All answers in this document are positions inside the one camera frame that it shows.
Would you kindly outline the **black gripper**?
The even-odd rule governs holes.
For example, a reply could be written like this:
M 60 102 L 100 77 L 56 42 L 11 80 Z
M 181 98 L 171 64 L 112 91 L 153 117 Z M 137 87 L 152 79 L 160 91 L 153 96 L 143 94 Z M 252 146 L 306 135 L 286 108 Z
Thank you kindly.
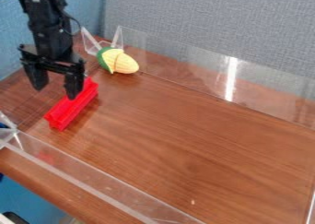
M 84 87 L 85 61 L 79 53 L 68 49 L 59 57 L 51 58 L 37 53 L 33 44 L 19 46 L 24 72 L 35 90 L 43 90 L 49 83 L 48 71 L 65 75 L 64 88 L 73 100 Z

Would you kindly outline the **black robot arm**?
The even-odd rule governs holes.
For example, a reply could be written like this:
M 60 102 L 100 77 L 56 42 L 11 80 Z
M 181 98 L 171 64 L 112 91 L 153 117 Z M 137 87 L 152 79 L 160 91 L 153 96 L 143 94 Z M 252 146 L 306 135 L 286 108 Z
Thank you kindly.
M 19 0 L 28 15 L 33 44 L 21 44 L 21 64 L 36 90 L 49 83 L 48 72 L 64 76 L 64 88 L 73 100 L 84 88 L 85 61 L 72 50 L 71 20 L 65 0 Z

